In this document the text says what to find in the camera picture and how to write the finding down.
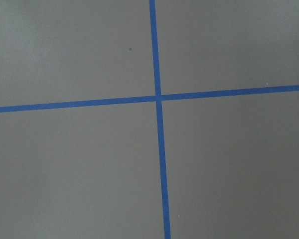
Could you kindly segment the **brown paper table mat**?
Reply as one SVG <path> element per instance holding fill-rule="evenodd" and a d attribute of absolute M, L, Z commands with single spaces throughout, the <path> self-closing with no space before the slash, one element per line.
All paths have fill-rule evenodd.
<path fill-rule="evenodd" d="M 299 239 L 299 0 L 0 0 L 0 239 Z"/>

